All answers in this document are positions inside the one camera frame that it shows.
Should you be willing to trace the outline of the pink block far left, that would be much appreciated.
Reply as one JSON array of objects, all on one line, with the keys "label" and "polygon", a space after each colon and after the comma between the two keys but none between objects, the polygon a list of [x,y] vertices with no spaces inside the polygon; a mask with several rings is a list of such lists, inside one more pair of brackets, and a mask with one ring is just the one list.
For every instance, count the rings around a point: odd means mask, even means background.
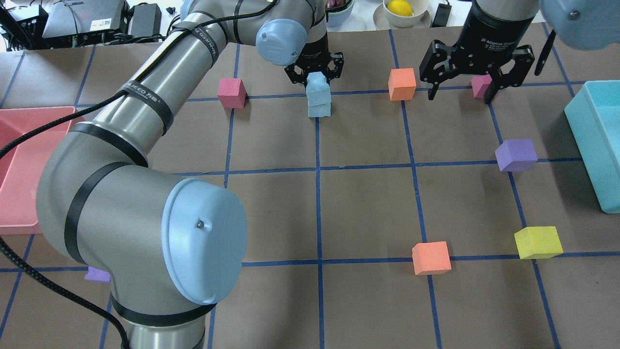
[{"label": "pink block far left", "polygon": [[221,78],[217,96],[223,108],[242,109],[245,107],[247,92],[241,78]]}]

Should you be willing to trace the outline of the pink block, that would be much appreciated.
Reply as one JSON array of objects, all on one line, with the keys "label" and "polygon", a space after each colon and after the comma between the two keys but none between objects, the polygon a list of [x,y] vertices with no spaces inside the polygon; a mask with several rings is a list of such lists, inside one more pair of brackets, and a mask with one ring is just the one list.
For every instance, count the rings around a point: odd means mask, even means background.
[{"label": "pink block", "polygon": [[490,75],[476,75],[471,79],[472,93],[474,98],[483,100],[483,97],[492,83]]},{"label": "pink block", "polygon": [[247,92],[241,78],[221,78],[217,96],[223,108],[242,109],[245,107]]}]

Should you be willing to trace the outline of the orange block right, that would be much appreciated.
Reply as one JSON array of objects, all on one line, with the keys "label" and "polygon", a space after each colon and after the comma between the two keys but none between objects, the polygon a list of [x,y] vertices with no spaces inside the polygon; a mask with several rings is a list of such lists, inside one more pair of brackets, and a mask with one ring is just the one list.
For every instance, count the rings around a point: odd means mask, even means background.
[{"label": "orange block right", "polygon": [[416,72],[413,68],[395,68],[388,79],[390,101],[411,101],[417,89]]}]

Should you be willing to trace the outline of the turquoise plastic tray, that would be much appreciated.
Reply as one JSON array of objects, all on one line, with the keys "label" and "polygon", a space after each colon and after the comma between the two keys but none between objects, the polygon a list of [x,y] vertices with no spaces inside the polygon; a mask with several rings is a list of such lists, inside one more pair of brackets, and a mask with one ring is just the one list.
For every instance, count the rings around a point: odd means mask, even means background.
[{"label": "turquoise plastic tray", "polygon": [[602,209],[620,211],[620,82],[587,81],[564,109]]}]

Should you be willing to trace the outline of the purple block far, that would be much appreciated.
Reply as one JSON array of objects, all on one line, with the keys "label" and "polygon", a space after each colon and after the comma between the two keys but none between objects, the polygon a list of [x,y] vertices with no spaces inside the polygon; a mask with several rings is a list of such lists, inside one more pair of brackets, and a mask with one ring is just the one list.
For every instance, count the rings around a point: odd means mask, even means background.
[{"label": "purple block far", "polygon": [[87,267],[86,274],[84,276],[84,280],[109,284],[111,282],[111,275],[104,271],[95,267]]}]

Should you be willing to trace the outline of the blue bowl with fruit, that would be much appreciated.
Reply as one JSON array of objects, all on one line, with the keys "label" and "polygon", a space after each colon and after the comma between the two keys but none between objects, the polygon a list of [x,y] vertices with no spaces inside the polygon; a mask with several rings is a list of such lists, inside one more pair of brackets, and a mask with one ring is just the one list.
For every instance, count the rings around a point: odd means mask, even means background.
[{"label": "blue bowl with fruit", "polygon": [[354,4],[354,0],[327,0],[325,4],[327,26],[336,27],[343,24],[350,17]]}]

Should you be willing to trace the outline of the yellow lemon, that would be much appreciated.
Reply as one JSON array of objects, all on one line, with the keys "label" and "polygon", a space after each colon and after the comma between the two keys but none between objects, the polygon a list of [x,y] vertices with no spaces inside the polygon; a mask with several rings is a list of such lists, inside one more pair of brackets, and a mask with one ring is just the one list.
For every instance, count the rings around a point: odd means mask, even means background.
[{"label": "yellow lemon", "polygon": [[401,17],[412,17],[414,15],[413,6],[407,0],[390,0],[386,4],[386,9]]}]

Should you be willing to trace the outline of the pink plastic tray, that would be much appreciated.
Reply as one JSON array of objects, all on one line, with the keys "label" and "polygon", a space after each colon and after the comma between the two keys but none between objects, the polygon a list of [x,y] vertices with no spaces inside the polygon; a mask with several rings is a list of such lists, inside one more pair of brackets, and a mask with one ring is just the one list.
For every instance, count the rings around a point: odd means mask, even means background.
[{"label": "pink plastic tray", "polygon": [[[0,145],[25,133],[75,113],[73,106],[2,109]],[[77,118],[25,141],[7,153],[0,164],[0,233],[2,236],[40,234],[37,219],[37,185],[49,157],[62,138],[82,121]]]}]

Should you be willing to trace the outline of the purple foam block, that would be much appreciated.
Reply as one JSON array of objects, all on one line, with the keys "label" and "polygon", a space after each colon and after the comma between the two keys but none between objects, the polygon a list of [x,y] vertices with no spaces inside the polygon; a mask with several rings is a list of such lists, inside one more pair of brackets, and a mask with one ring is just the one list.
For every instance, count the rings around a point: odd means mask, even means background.
[{"label": "purple foam block", "polygon": [[538,161],[531,139],[508,139],[495,150],[501,172],[523,172]]}]

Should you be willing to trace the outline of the orange block left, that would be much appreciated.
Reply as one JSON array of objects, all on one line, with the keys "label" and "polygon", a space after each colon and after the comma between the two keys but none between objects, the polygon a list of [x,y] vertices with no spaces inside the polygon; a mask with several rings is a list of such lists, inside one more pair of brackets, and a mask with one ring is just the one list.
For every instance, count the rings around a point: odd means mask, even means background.
[{"label": "orange block left", "polygon": [[412,247],[412,260],[416,276],[438,275],[452,270],[446,241],[417,243]]}]

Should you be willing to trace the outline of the orange block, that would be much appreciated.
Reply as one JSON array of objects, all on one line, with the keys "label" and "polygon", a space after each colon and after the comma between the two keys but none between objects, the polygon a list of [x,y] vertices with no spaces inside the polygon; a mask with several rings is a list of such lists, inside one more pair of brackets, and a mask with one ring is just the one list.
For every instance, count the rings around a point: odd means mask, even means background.
[{"label": "orange block", "polygon": [[412,260],[416,276],[438,275],[452,270],[446,241],[417,243],[412,247]]},{"label": "orange block", "polygon": [[395,68],[388,79],[390,101],[411,101],[417,89],[416,72],[413,68]]}]

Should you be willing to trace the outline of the pink block near right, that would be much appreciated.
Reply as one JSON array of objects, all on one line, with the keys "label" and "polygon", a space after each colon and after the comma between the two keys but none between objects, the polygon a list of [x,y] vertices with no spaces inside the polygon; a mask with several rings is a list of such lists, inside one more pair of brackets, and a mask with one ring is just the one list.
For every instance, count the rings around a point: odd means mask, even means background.
[{"label": "pink block near right", "polygon": [[483,100],[483,97],[492,83],[490,75],[476,75],[471,79],[472,93],[474,98]]}]

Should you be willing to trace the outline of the cream bowl with lemon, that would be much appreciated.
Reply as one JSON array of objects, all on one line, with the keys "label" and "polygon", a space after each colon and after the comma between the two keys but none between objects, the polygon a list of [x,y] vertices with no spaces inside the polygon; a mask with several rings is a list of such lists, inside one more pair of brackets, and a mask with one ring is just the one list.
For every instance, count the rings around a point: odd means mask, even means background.
[{"label": "cream bowl with lemon", "polygon": [[427,0],[384,0],[373,14],[376,29],[429,27],[431,16]]}]

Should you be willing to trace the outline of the light blue foam block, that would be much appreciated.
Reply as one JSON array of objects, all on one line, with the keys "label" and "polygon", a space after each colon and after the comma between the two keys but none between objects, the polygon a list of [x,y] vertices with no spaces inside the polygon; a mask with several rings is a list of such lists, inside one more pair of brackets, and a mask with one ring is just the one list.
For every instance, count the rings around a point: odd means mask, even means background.
[{"label": "light blue foam block", "polygon": [[306,95],[308,106],[315,107],[331,104],[331,90],[327,77],[322,72],[311,72],[307,77]]}]

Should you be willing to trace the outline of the black power adapter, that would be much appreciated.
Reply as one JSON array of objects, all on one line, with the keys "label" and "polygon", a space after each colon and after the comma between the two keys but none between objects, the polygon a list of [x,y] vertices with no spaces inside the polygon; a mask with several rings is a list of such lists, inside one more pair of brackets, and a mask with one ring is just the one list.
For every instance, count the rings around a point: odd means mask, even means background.
[{"label": "black power adapter", "polygon": [[446,27],[451,14],[452,6],[449,2],[439,3],[430,27]]}]

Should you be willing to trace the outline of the black electronics box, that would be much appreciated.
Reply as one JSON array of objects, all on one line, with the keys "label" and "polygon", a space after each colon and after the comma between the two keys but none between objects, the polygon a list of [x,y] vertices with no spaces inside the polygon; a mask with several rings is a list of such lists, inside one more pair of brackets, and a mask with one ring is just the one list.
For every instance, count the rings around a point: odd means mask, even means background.
[{"label": "black electronics box", "polygon": [[42,38],[48,41],[79,37],[94,40],[127,31],[125,0],[58,0],[51,5]]}]

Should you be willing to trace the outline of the yellow foam block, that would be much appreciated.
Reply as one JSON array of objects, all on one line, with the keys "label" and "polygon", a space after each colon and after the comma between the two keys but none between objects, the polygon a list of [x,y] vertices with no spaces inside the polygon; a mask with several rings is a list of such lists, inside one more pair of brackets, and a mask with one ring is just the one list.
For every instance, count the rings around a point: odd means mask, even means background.
[{"label": "yellow foam block", "polygon": [[525,227],[514,234],[521,260],[545,259],[564,253],[556,227]]}]

